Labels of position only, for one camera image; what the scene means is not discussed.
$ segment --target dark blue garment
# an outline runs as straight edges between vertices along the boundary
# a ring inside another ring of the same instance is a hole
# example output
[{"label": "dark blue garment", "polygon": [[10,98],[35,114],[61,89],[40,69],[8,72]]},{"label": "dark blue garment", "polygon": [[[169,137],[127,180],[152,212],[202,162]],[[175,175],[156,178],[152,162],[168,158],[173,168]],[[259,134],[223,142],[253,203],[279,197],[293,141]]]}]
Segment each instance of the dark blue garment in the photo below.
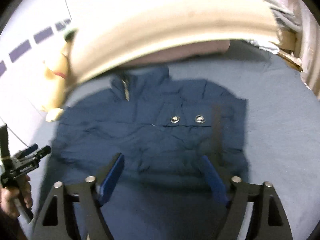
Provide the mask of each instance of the dark blue garment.
[{"label": "dark blue garment", "polygon": [[[210,198],[198,161],[215,154],[212,123],[214,106],[219,105],[223,152],[217,160],[233,175],[248,179],[243,154],[246,101],[206,80],[173,81],[167,67],[129,75],[128,91],[129,101],[118,77],[111,89],[65,109],[40,206],[55,181],[84,180],[121,152],[124,172],[102,209],[116,240],[209,239],[219,220],[213,212],[218,205]],[[195,121],[198,115],[204,123]],[[171,122],[174,116],[177,123]]]}]

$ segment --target gray cloth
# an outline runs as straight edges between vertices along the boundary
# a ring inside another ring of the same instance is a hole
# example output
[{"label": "gray cloth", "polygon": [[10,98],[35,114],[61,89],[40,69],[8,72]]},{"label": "gray cloth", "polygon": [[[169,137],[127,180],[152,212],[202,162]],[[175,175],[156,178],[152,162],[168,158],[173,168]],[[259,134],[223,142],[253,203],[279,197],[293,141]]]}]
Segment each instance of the gray cloth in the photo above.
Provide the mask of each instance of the gray cloth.
[{"label": "gray cloth", "polygon": [[[174,79],[203,79],[248,100],[245,154],[252,183],[271,181],[286,211],[293,239],[305,240],[320,220],[320,105],[300,73],[276,55],[241,41],[227,53],[168,64]],[[148,71],[147,68],[134,72]],[[67,105],[110,86],[111,76],[77,88]],[[43,123],[33,142],[44,146],[56,123]],[[45,162],[31,172],[35,202]],[[244,229],[248,227],[248,217]]]}]

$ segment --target bed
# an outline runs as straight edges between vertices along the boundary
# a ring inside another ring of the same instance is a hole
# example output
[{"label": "bed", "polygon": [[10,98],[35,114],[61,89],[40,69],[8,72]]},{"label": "bed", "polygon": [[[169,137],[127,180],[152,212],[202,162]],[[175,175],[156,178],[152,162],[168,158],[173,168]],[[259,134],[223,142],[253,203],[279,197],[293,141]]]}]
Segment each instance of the bed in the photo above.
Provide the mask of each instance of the bed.
[{"label": "bed", "polygon": [[[243,41],[231,41],[229,50],[223,55],[190,58],[167,63],[167,66],[173,79],[208,79],[226,87],[237,97],[248,100],[245,154],[250,164],[250,182],[261,184],[271,181],[274,184],[286,211],[293,239],[306,239],[320,219],[320,105],[313,92],[301,81],[300,73],[289,68],[278,56]],[[139,74],[151,69],[151,66],[147,66],[131,71]],[[90,94],[109,88],[113,75],[114,73],[105,73],[79,86],[68,97],[66,106],[72,106]],[[33,142],[40,147],[50,144],[55,137],[57,126],[58,122],[44,122]],[[34,212],[43,204],[47,193],[47,189],[44,190],[42,185],[40,195],[39,188],[47,172],[47,164],[48,158],[41,162],[39,169],[30,174],[35,199]],[[50,178],[47,176],[44,184],[59,180],[58,173],[54,172],[57,170],[58,167],[49,168]],[[141,195],[136,192],[134,197],[139,198]],[[115,198],[108,203],[108,208],[114,212],[120,210],[113,208],[113,205],[122,206],[122,210],[130,208],[123,203],[117,203]],[[200,212],[201,205],[195,204],[193,208]],[[214,208],[217,220],[212,224],[215,225],[224,210],[219,206]],[[122,239],[124,236],[121,234],[121,227],[110,219],[109,213],[106,216],[115,239]],[[137,224],[130,226],[134,219],[134,216],[124,216],[121,222],[127,227],[131,239],[141,239],[139,234],[142,232],[134,227]],[[21,222],[30,235],[32,225],[27,226]],[[238,239],[245,239],[248,224],[246,214]],[[180,239],[173,235],[166,237],[161,232],[147,235],[148,239]]]}]

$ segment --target purple rectangle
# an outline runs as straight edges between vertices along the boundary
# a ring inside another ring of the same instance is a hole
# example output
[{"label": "purple rectangle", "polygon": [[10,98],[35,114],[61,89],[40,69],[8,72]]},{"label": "purple rectangle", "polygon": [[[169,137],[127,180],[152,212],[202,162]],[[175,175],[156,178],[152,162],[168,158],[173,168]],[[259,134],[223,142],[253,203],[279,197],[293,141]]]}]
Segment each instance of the purple rectangle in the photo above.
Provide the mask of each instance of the purple rectangle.
[{"label": "purple rectangle", "polygon": [[33,35],[33,38],[35,39],[36,44],[39,44],[41,41],[49,38],[52,35],[53,35],[53,30],[51,27],[48,27],[43,31],[40,31],[39,33]]},{"label": "purple rectangle", "polygon": [[13,51],[9,53],[9,57],[11,62],[14,63],[18,58],[20,58],[24,53],[31,49],[31,45],[29,40],[24,41],[18,47],[16,47]]},{"label": "purple rectangle", "polygon": [[4,61],[0,62],[0,77],[2,76],[2,74],[7,70],[7,67],[5,66]]},{"label": "purple rectangle", "polygon": [[66,25],[62,22],[58,22],[55,24],[56,25],[56,28],[57,28],[57,31],[62,31],[64,28],[66,28]]}]

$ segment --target black cable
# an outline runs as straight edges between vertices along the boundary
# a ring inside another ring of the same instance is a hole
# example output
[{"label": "black cable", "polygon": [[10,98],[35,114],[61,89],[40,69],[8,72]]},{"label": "black cable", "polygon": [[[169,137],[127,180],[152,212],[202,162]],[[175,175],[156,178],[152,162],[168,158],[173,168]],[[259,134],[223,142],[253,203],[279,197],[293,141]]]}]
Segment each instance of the black cable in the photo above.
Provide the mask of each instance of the black cable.
[{"label": "black cable", "polygon": [[70,20],[72,21],[72,17],[71,17],[70,10],[69,10],[68,4],[67,4],[67,0],[64,0],[64,1],[65,1],[65,3],[66,3],[67,9],[68,9],[68,13],[69,13],[69,16],[70,16]]},{"label": "black cable", "polygon": [[22,141],[20,138],[19,138],[19,136],[18,135],[16,135],[11,129],[10,129],[10,127],[9,126],[7,126],[7,128],[8,128],[8,130],[10,131],[10,132],[12,132],[13,133],[13,135],[19,140],[19,141],[21,141],[25,146],[27,146],[28,148],[29,148],[29,146],[24,142],[24,141]]}]

